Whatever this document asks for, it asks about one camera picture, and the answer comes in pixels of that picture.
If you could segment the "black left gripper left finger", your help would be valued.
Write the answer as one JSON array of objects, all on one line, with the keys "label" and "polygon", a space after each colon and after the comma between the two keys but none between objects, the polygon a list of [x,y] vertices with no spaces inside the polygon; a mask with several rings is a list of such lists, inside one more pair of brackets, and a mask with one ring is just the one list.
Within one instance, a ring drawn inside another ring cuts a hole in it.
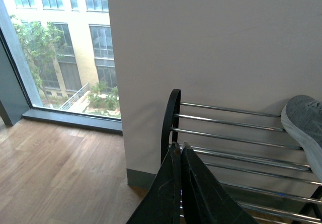
[{"label": "black left gripper left finger", "polygon": [[128,223],[179,223],[181,200],[181,152],[173,142],[150,190]]}]

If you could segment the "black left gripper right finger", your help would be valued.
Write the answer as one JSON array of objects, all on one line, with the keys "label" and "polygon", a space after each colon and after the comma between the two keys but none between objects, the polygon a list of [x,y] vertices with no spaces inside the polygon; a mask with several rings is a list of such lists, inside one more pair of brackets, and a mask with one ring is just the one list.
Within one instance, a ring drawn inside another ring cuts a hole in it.
[{"label": "black left gripper right finger", "polygon": [[188,143],[181,152],[183,212],[186,223],[257,223],[228,194]]}]

